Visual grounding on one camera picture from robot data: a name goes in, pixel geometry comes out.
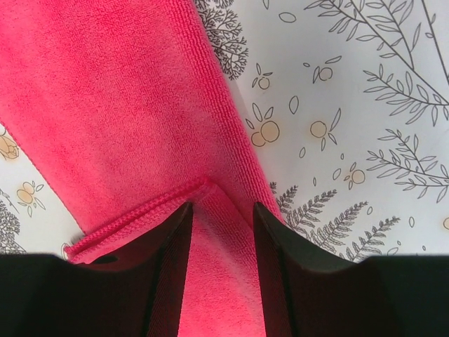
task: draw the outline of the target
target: paper surface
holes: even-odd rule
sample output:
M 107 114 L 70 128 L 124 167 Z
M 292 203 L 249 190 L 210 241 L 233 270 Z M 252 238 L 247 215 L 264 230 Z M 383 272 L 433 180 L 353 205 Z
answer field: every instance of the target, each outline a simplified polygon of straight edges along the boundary
M 445 0 L 196 0 L 287 224 L 348 260 L 449 252 Z
M 66 258 L 64 246 L 82 235 L 58 196 L 0 125 L 0 253 Z

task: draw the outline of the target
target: orange fruit illustration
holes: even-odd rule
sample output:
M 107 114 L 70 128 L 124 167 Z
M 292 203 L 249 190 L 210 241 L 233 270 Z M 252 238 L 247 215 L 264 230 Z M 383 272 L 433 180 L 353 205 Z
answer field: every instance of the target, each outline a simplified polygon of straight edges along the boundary
M 14 141 L 5 135 L 0 135 L 0 154 L 6 159 L 15 159 L 19 157 L 19 148 Z
M 262 90 L 268 89 L 268 88 L 269 88 L 269 79 L 266 78 L 266 77 L 262 77 L 262 78 L 259 80 L 259 87 L 260 87 Z
M 273 121 L 267 121 L 260 128 L 260 133 L 268 143 L 272 143 L 279 138 L 280 130 L 278 124 Z
M 25 190 L 18 190 L 17 196 L 26 204 L 31 204 L 33 202 L 33 196 Z
M 23 190 L 27 191 L 30 194 L 34 194 L 34 187 L 30 183 L 23 183 Z
M 361 184 L 365 181 L 365 173 L 362 170 L 355 170 L 352 173 L 352 181 L 354 184 Z
M 327 81 L 328 79 L 332 79 L 333 71 L 331 68 L 323 68 L 320 71 L 319 78 L 321 81 Z
M 251 136 L 251 142 L 253 142 L 254 146 L 262 147 L 265 145 L 265 140 L 262 137 L 260 132 L 254 132 Z
M 328 132 L 328 127 L 322 121 L 316 121 L 310 126 L 310 133 L 316 138 L 322 138 Z

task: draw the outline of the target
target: towel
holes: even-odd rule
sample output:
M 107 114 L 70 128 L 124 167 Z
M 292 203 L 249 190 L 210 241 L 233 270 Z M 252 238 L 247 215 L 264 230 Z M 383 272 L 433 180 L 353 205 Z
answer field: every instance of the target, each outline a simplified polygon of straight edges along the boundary
M 0 122 L 89 263 L 186 200 L 180 336 L 264 336 L 251 211 L 276 202 L 192 0 L 0 0 Z

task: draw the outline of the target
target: tree illustration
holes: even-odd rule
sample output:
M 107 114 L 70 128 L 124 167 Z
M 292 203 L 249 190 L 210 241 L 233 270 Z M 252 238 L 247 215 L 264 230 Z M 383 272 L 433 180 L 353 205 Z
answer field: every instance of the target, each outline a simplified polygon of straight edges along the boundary
M 238 16 L 229 9 L 234 0 L 195 0 L 196 8 L 206 29 L 222 71 L 231 80 L 238 79 L 248 62 L 247 41 L 242 36 Z
M 6 208 L 0 200 L 0 254 L 23 254 L 25 250 L 15 242 L 15 235 L 20 232 L 17 217 Z

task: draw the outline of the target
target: black line drawing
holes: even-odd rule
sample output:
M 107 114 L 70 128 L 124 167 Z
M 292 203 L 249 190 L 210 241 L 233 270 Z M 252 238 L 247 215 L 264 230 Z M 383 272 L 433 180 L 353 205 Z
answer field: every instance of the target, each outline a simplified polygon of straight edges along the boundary
M 300 99 L 295 95 L 288 102 L 288 109 L 292 114 L 296 114 L 297 110 L 300 107 Z
M 319 223 L 320 220 L 315 215 L 322 213 L 321 208 L 324 204 L 332 199 L 337 194 L 337 190 L 324 192 L 321 195 L 316 195 L 313 199 L 310 199 L 306 204 L 288 211 L 286 208 L 281 209 L 282 213 L 285 213 L 287 226 L 292 230 L 303 234 L 306 239 L 310 240 L 309 233 L 302 226 L 315 228 L 315 223 Z
M 274 194 L 277 194 L 276 185 L 276 183 L 270 183 L 270 188 L 272 189 L 272 192 Z M 288 214 L 288 209 L 291 209 L 291 205 L 293 205 L 293 198 L 295 197 L 296 192 L 297 186 L 294 185 L 287 189 L 287 191 L 283 193 L 279 198 L 276 198 L 276 203 L 278 204 L 281 213 Z
M 278 185 L 278 183 L 276 183 L 274 181 L 270 182 L 270 184 L 269 184 L 269 188 L 272 190 L 273 194 L 277 194 L 277 192 L 276 192 L 277 185 Z
M 333 222 L 329 221 L 323 228 L 317 228 L 316 232 L 312 229 L 310 231 L 311 241 L 317 246 L 336 254 L 335 246 L 344 246 L 340 239 L 349 236 L 347 233 L 352 231 L 350 227 L 354 224 L 360 210 L 366 205 L 368 205 L 366 201 L 355 204 L 336 217 Z
M 407 125 L 415 123 L 426 111 L 431 113 L 433 126 L 436 125 L 440 113 L 449 120 L 449 104 L 444 103 L 441 96 L 435 93 L 430 96 L 423 86 L 413 83 L 409 71 L 406 72 L 405 81 L 397 79 L 396 82 L 393 81 L 393 73 L 388 76 L 384 73 L 382 63 L 379 66 L 379 74 L 366 70 L 363 72 L 370 76 L 368 81 L 380 83 L 379 86 L 366 89 L 364 93 L 376 93 L 378 94 L 376 100 L 384 100 L 388 105 L 397 105 L 390 116 L 409 112 L 412 116 L 407 120 Z
M 289 12 L 280 13 L 279 18 L 285 23 L 294 23 L 296 21 L 296 16 Z
M 270 183 L 272 192 L 276 194 L 276 183 Z M 334 219 L 329 221 L 328 224 L 323 227 L 317 227 L 321 222 L 317 218 L 318 214 L 323 213 L 321 210 L 326 206 L 336 194 L 337 190 L 331 190 L 324 192 L 321 195 L 316 195 L 313 199 L 310 199 L 306 204 L 295 208 L 293 198 L 297 193 L 297 186 L 294 185 L 287 189 L 280 197 L 276 198 L 276 202 L 279 206 L 281 213 L 285 214 L 286 225 L 293 231 L 301 234 L 309 241 L 316 245 L 326 249 L 327 251 L 336 254 L 336 246 L 347 246 L 341 240 L 348 237 L 347 233 L 351 232 L 351 226 L 360 213 L 361 209 L 368 205 L 367 201 L 355 204 Z M 391 227 L 399 221 L 399 218 L 393 217 L 391 220 L 386 219 L 380 221 L 378 226 L 373 226 L 371 232 L 365 231 L 365 238 L 359 237 L 361 246 L 352 242 L 351 247 L 354 252 L 347 246 L 347 256 L 339 254 L 341 258 L 346 258 L 355 262 L 366 258 L 366 253 L 382 254 L 382 252 L 375 248 L 377 245 L 384 245 L 383 238 L 387 237 L 385 232 L 391 229 Z
M 9 194 L 6 194 L 1 188 L 0 188 L 0 196 L 8 200 L 9 206 L 13 207 L 17 213 L 19 213 L 19 210 L 14 206 L 13 202 L 11 201 L 11 197 Z
M 445 75 L 445 79 L 449 86 L 449 74 L 443 58 L 441 57 L 441 51 L 437 38 L 435 37 L 433 24 L 436 20 L 436 15 L 433 14 L 432 18 L 429 16 L 427 6 L 424 0 L 421 0 L 422 7 L 424 9 L 424 21 L 428 26 L 429 32 L 425 33 L 425 36 L 434 40 L 436 52 L 438 54 L 439 63 Z M 412 13 L 415 5 L 415 0 L 406 0 L 396 3 L 395 0 L 390 0 L 387 4 L 387 0 L 372 1 L 366 3 L 364 0 L 360 1 L 359 6 L 356 6 L 354 0 L 349 0 L 344 5 L 343 0 L 318 0 L 308 5 L 305 10 L 311 8 L 322 8 L 326 11 L 322 12 L 321 17 L 336 17 L 340 18 L 330 28 L 329 32 L 337 31 L 337 34 L 345 32 L 350 29 L 350 33 L 347 37 L 347 41 L 352 39 L 359 26 L 366 26 L 370 29 L 370 34 L 361 35 L 356 37 L 356 40 L 362 42 L 379 41 L 378 51 L 381 51 L 384 47 L 389 50 L 386 53 L 380 55 L 381 58 L 399 58 L 401 62 L 408 68 L 404 79 L 396 80 L 396 86 L 391 83 L 393 74 L 390 74 L 385 80 L 383 77 L 383 65 L 380 67 L 379 76 L 373 72 L 365 70 L 364 72 L 371 76 L 368 81 L 381 81 L 382 85 L 374 88 L 369 88 L 365 92 L 377 92 L 385 90 L 381 96 L 377 97 L 377 100 L 388 100 L 387 104 L 399 105 L 390 115 L 409 111 L 413 116 L 406 122 L 412 124 L 420 119 L 425 112 L 431 116 L 432 124 L 435 126 L 438 121 L 438 114 L 443 113 L 445 118 L 449 120 L 449 98 L 445 98 L 441 95 L 434 86 L 432 86 L 428 80 L 424 78 L 422 74 L 415 68 L 415 61 L 413 60 L 413 50 L 420 40 L 421 31 L 426 29 L 422 22 L 419 22 L 413 30 L 413 33 L 404 32 L 402 24 L 408 19 Z M 367 15 L 364 8 L 369 8 L 370 13 L 378 11 L 379 15 Z M 413 36 L 411 41 L 406 39 L 407 36 Z
M 399 130 L 386 130 L 389 135 L 378 139 L 381 141 L 396 140 L 398 142 L 398 147 L 396 147 L 395 150 L 398 153 L 390 149 L 389 153 L 391 159 L 388 159 L 382 150 L 379 150 L 378 154 L 373 151 L 368 151 L 371 157 L 367 160 L 379 162 L 370 167 L 368 171 L 386 169 L 386 171 L 379 174 L 377 177 L 386 178 L 397 175 L 396 179 L 400 181 L 395 182 L 395 185 L 405 187 L 403 189 L 404 191 L 422 187 L 418 199 L 423 198 L 429 189 L 433 189 L 439 190 L 436 203 L 443 200 L 449 188 L 449 174 L 445 165 L 441 164 L 438 167 L 441 173 L 436 173 L 438 164 L 436 156 L 418 157 L 417 150 L 420 144 L 420 139 L 416 134 L 413 137 L 403 137 Z
M 315 138 L 321 139 L 321 151 L 324 151 L 324 149 L 326 148 L 326 136 L 328 136 L 334 144 L 337 144 L 337 139 L 335 139 L 335 136 L 331 132 L 338 125 L 341 116 L 342 110 L 339 108 L 337 113 L 335 114 L 332 124 L 330 125 L 329 131 L 327 125 L 323 121 L 315 121 L 310 126 L 311 135 Z
M 262 90 L 267 90 L 269 88 L 269 76 L 273 75 L 272 72 L 265 72 L 262 73 L 262 68 L 260 67 L 259 63 L 255 64 L 255 69 L 257 70 L 257 77 L 253 79 L 253 84 L 251 85 L 251 88 L 254 88 L 256 85 L 259 86 Z
M 303 148 L 300 150 L 300 158 L 301 158 L 301 159 L 304 158 L 305 155 L 306 155 L 306 148 L 303 147 Z
M 16 159 L 19 157 L 19 147 L 6 134 L 6 129 L 0 134 L 0 154 L 5 159 Z
M 249 119 L 246 119 L 247 125 L 251 130 L 255 131 L 251 135 L 251 142 L 254 146 L 262 147 L 267 143 L 272 143 L 279 139 L 281 132 L 279 130 L 278 124 L 274 121 L 269 121 L 269 119 L 273 117 L 273 111 L 274 107 L 270 107 L 267 112 L 265 112 L 264 116 L 262 116 L 262 113 L 257 104 L 253 103 L 254 116 L 257 121 L 262 124 L 260 127 L 257 127 L 258 131 L 256 131 L 256 127 L 254 126 L 254 124 Z
M 18 204 L 27 208 L 29 217 L 32 217 L 33 215 L 32 206 L 34 206 L 35 209 L 39 206 L 43 210 L 46 210 L 45 206 L 42 204 L 42 201 L 36 197 L 36 193 L 42 189 L 43 184 L 36 186 L 36 183 L 32 181 L 31 183 L 23 183 L 22 188 L 17 191 L 17 196 L 20 199 Z
M 398 252 L 398 250 L 399 250 L 399 247 L 391 248 L 391 249 L 388 250 L 387 255 L 388 256 L 395 255 Z
M 218 8 L 228 8 L 234 3 L 234 0 L 212 0 L 212 1 L 217 4 Z
M 337 63 L 341 59 L 342 59 L 342 56 L 339 55 L 334 58 L 330 58 L 329 60 L 325 61 L 324 63 L 327 65 L 331 65 L 332 63 Z M 310 67 L 310 64 L 307 62 L 302 63 L 302 65 L 304 65 L 306 68 Z M 334 71 L 332 70 L 332 68 L 317 66 L 314 69 L 312 83 L 315 84 L 315 82 L 318 79 L 320 79 L 321 81 L 327 81 L 328 79 L 332 79 L 333 75 L 334 75 Z
M 334 173 L 332 174 L 332 179 L 333 179 L 333 180 L 337 180 L 337 179 L 340 177 L 341 174 L 342 174 L 342 169 L 337 168 L 337 169 L 334 171 Z
M 0 253 L 24 254 L 26 251 L 15 242 L 15 235 L 20 233 L 19 219 L 6 208 L 0 200 Z
M 222 71 L 231 80 L 238 79 L 243 74 L 249 55 L 247 41 L 241 36 L 242 26 L 238 22 L 239 17 L 229 9 L 233 2 L 234 0 L 195 0 Z
M 400 218 L 394 216 L 391 220 L 386 219 L 385 221 L 380 221 L 378 227 L 373 226 L 371 232 L 365 231 L 366 238 L 358 237 L 360 246 L 356 242 L 352 242 L 352 250 L 349 247 L 346 248 L 347 259 L 354 262 L 360 262 L 368 257 L 366 253 L 382 255 L 380 249 L 375 246 L 385 245 L 382 241 L 382 238 L 386 237 L 384 232 L 390 230 L 391 227 L 399 221 Z
M 354 162 L 351 165 L 351 168 L 349 169 L 349 175 L 344 177 L 344 181 L 349 180 L 349 183 L 348 183 L 349 190 L 352 190 L 354 184 L 360 185 L 365 182 L 365 178 L 366 178 L 365 172 L 363 172 L 362 170 L 356 170 L 356 167 L 357 167 L 357 163 Z

